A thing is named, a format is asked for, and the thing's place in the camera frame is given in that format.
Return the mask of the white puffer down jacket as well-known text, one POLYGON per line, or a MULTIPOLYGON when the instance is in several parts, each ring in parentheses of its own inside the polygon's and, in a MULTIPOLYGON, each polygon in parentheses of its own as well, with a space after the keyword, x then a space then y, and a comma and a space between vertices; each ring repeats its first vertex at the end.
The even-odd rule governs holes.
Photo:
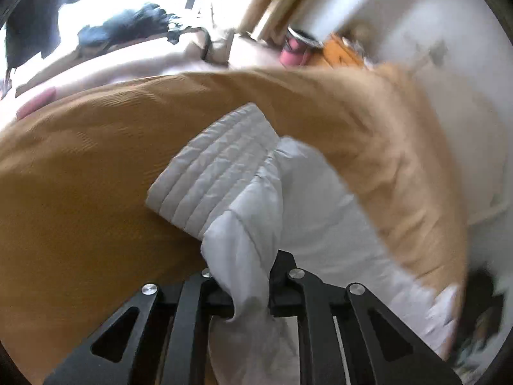
POLYGON ((190 140, 149 188, 147 206, 197 238, 235 315, 210 327, 221 384, 296 384, 296 324, 268 310, 279 250, 339 287, 360 282, 436 353, 453 334, 457 287, 436 295, 392 257, 324 156, 276 134, 249 103, 190 140))

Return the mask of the dark blue clothes pile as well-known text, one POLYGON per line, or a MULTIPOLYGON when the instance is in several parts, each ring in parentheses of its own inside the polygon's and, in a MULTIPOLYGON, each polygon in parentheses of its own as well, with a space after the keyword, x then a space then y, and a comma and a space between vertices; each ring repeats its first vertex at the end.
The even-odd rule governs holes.
POLYGON ((109 48, 161 35, 182 26, 181 17, 176 14, 167 13, 159 4, 145 4, 136 11, 123 11, 99 26, 84 26, 77 34, 78 45, 84 48, 109 48))

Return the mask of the pink pillow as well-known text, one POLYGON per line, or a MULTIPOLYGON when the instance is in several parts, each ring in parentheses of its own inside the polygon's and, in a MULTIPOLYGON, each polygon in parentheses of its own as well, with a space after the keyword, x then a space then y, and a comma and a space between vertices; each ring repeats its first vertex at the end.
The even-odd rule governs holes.
POLYGON ((24 119, 26 116, 32 114, 33 112, 41 109, 45 105, 52 103, 56 99, 56 88, 47 88, 23 106, 21 106, 17 110, 16 119, 17 121, 24 119))

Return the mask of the orange box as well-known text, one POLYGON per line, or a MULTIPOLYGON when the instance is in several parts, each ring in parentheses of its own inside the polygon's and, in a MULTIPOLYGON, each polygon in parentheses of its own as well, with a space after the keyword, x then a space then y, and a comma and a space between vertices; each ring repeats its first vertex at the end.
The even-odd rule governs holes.
POLYGON ((331 36, 324 42, 321 48, 310 62, 314 66, 325 67, 364 67, 364 59, 351 47, 346 44, 342 38, 336 34, 331 36))

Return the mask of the pink cup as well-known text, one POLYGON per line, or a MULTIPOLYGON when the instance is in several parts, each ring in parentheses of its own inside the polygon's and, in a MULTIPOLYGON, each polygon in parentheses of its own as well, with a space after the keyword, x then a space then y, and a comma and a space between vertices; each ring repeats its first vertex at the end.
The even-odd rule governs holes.
POLYGON ((280 64, 285 67, 303 66, 316 51, 323 48, 324 44, 309 33, 287 28, 286 38, 280 53, 280 64))

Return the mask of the beige blanket on bed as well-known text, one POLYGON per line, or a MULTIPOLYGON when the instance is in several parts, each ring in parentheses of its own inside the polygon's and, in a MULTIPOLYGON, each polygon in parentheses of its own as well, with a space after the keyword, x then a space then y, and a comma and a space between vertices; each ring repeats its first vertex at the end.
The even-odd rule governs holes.
POLYGON ((233 30, 217 30, 210 47, 200 30, 182 35, 177 44, 157 38, 92 58, 48 79, 34 77, 16 90, 17 101, 27 100, 47 89, 56 98, 143 77, 177 75, 183 72, 228 69, 279 68, 279 50, 241 37, 233 30))

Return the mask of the beige curtain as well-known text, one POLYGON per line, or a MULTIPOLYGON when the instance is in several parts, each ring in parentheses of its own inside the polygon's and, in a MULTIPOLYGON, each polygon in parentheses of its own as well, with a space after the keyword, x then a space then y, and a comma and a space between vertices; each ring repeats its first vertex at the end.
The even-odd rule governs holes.
POLYGON ((307 0, 251 0, 237 27, 239 34, 255 41, 282 45, 287 27, 307 0))

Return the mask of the black hanging garment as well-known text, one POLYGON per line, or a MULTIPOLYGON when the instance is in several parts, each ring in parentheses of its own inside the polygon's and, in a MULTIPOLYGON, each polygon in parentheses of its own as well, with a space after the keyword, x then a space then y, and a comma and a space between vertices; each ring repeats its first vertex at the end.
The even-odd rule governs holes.
POLYGON ((61 43, 58 18, 65 4, 79 0, 21 0, 7 20, 5 51, 12 70, 36 54, 49 56, 61 43))

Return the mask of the mustard corduroy bed cover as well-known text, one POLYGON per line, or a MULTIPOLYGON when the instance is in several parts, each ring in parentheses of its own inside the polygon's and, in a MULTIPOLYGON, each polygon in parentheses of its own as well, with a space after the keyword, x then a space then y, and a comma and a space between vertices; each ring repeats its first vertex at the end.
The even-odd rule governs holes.
POLYGON ((424 92, 374 70, 183 73, 86 90, 1 133, 1 342, 40 384, 138 287, 204 267, 200 244, 149 211, 149 186, 201 130, 255 103, 320 150, 421 285, 463 288, 457 166, 424 92))

